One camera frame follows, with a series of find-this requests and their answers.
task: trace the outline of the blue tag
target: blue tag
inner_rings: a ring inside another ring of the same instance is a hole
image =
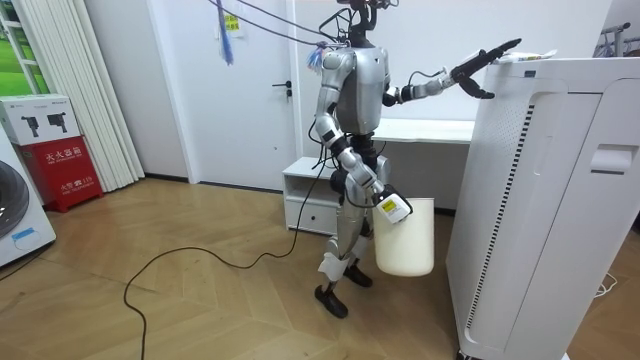
[[[33,233],[35,233],[36,231],[33,230],[33,228],[28,228],[27,230],[21,231],[17,234],[13,234],[11,235],[11,238],[13,239],[13,241],[18,241],[20,239],[22,239],[23,237],[27,237]]]

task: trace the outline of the baseboard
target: baseboard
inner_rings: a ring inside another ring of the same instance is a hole
[[[182,176],[151,174],[151,173],[144,173],[144,176],[149,178],[149,179],[177,181],[177,182],[182,182],[182,183],[187,183],[187,184],[189,183],[189,178],[182,177]]]
[[[456,211],[454,209],[435,208],[433,212],[437,215],[456,216]]]
[[[202,184],[202,185],[210,185],[210,186],[226,187],[226,188],[230,188],[230,189],[249,190],[249,191],[257,191],[257,192],[265,192],[265,193],[269,193],[269,194],[282,195],[282,191],[280,191],[280,190],[262,189],[262,188],[256,188],[256,187],[251,187],[251,186],[221,184],[221,183],[214,183],[214,182],[210,182],[210,181],[200,181],[200,184]]]

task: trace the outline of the white drawer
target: white drawer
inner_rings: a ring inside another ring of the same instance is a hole
[[[287,227],[296,228],[301,206],[300,202],[287,201],[285,203]],[[300,218],[300,230],[335,235],[337,231],[336,208],[307,203]]]

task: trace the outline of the white appliance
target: white appliance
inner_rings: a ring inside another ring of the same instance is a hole
[[[447,269],[459,359],[560,360],[640,210],[640,59],[490,66]]]
[[[31,182],[0,129],[0,266],[55,239]]]

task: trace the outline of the white table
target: white table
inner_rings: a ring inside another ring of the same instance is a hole
[[[374,140],[401,143],[469,144],[475,121],[382,119]]]

